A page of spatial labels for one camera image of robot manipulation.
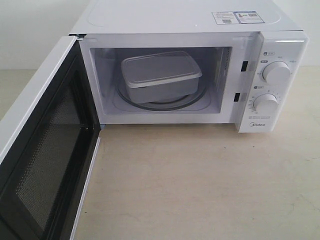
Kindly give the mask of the white plastic food container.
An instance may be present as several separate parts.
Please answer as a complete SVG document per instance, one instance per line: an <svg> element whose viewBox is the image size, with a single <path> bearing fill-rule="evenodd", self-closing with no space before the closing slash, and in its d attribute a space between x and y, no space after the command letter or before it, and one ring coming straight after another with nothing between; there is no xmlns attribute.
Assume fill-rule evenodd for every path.
<svg viewBox="0 0 320 240"><path fill-rule="evenodd" d="M202 70L185 51L169 51L126 58L121 72L129 99L136 104L194 94Z"/></svg>

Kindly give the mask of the glass microwave turntable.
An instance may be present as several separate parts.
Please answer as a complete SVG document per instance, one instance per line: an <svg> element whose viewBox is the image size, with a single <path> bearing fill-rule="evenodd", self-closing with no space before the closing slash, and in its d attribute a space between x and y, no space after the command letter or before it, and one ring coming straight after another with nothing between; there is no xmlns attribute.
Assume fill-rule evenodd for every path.
<svg viewBox="0 0 320 240"><path fill-rule="evenodd" d="M199 101L205 95L208 89L208 85L209 84L206 80L200 79L198 83L198 90L195 93L178 98L172 98L170 100L161 100L147 103L134 103L133 101L131 101L127 93L124 81L119 81L117 83L116 92L125 102L139 109L155 112L168 112L189 107Z"/></svg>

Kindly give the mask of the white microwave oven body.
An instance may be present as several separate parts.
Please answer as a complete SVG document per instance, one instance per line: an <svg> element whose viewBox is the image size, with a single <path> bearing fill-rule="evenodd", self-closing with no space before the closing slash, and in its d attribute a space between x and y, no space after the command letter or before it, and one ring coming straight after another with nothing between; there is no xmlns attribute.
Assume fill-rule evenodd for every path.
<svg viewBox="0 0 320 240"><path fill-rule="evenodd" d="M238 11L256 11L264 23L216 24L212 15ZM70 35L81 40L101 125L234 124L240 133L274 129L309 41L271 0L93 0ZM208 89L199 101L178 110L150 111L118 95L123 60L174 51L188 53L200 67L199 81L207 81ZM290 78L268 84L263 70L276 61L288 65ZM277 99L271 114L253 107L263 94Z"/></svg>

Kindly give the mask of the white lower microwave knob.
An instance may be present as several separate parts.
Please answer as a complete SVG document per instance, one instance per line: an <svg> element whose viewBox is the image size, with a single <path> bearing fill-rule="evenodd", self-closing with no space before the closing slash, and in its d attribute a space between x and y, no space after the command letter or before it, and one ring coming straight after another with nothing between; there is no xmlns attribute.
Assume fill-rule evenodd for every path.
<svg viewBox="0 0 320 240"><path fill-rule="evenodd" d="M278 108L277 98L269 93L262 94L253 101L253 108L259 114L272 114Z"/></svg>

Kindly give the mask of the white microwave knob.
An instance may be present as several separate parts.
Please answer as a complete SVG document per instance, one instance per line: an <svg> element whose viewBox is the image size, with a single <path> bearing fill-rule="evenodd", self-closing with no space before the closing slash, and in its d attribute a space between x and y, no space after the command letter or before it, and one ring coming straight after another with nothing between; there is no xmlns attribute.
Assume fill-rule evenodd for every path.
<svg viewBox="0 0 320 240"><path fill-rule="evenodd" d="M262 77L268 84L277 85L289 80L291 71L285 62L275 61L264 68Z"/></svg>
<svg viewBox="0 0 320 240"><path fill-rule="evenodd" d="M277 98L269 93L262 94L253 101L253 108L259 114L272 114L278 108Z"/></svg>

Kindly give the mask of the white upper microwave knob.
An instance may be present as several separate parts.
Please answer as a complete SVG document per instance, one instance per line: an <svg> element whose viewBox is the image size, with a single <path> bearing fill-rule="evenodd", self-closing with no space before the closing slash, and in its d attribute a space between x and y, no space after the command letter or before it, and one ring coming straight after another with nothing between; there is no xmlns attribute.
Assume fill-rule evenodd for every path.
<svg viewBox="0 0 320 240"><path fill-rule="evenodd" d="M285 62L275 61L264 68L262 77L268 84L277 85L289 80L291 71Z"/></svg>

